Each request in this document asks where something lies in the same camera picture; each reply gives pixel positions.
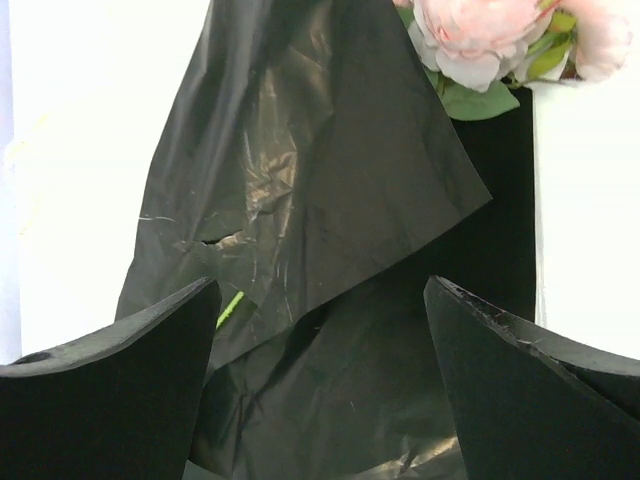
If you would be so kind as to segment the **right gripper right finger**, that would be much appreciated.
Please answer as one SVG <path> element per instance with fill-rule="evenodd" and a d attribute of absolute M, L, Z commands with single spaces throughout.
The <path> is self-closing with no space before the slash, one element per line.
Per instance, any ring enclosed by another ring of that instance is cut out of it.
<path fill-rule="evenodd" d="M 638 478 L 638 360 L 441 277 L 428 280 L 424 299 L 469 478 Z"/>

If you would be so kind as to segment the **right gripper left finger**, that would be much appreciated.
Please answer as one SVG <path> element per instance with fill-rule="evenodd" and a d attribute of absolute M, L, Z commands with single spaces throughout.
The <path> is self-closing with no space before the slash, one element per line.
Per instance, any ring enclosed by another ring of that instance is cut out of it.
<path fill-rule="evenodd" d="M 5 479 L 179 479 L 221 305 L 202 278 L 1 369 Z"/>

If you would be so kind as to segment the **black wrapping paper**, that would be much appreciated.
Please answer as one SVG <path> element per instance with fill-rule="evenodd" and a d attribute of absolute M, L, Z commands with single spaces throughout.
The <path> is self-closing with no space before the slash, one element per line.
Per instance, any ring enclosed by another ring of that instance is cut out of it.
<path fill-rule="evenodd" d="M 215 279 L 190 458 L 225 479 L 462 479 L 438 275 L 535 310 L 532 94 L 451 120 L 388 1 L 213 1 L 150 164 L 124 318 Z"/>

